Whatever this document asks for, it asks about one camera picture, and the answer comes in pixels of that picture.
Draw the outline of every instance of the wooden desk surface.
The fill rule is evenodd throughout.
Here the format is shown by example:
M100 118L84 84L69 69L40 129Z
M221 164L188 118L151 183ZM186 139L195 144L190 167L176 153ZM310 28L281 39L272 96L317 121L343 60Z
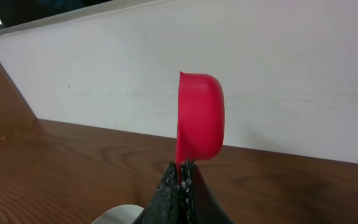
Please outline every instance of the wooden desk surface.
M175 140L38 120L0 141L0 223L86 223L146 206ZM358 165L224 147L200 170L236 223L358 223Z

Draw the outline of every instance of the black textured object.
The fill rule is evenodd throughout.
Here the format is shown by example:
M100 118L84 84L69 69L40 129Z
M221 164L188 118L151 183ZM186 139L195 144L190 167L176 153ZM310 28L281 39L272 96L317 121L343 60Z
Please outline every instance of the black textured object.
M232 224L208 190L194 161L181 165L178 183L175 163L166 169L149 205L133 224Z

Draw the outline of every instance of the wooden table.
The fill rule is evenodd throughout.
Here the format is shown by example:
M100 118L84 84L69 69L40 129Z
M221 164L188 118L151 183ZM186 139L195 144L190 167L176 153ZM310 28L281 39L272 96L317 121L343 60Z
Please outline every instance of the wooden table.
M0 223L86 223L146 206L175 140L53 121L0 140ZM198 161L236 223L358 223L358 165L224 147Z

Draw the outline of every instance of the white wall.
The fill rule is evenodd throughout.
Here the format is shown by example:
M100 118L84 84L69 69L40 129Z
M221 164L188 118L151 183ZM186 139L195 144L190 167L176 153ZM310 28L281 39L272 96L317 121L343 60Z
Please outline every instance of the white wall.
M179 71L214 75L231 146L358 163L358 1L174 0L0 37L38 118L175 137Z

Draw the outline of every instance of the red measuring cup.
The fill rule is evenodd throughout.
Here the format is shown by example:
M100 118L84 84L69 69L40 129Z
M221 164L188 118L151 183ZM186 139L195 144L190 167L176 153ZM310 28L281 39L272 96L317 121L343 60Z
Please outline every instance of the red measuring cup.
M211 75L180 73L176 163L210 159L222 148L224 100L221 84Z

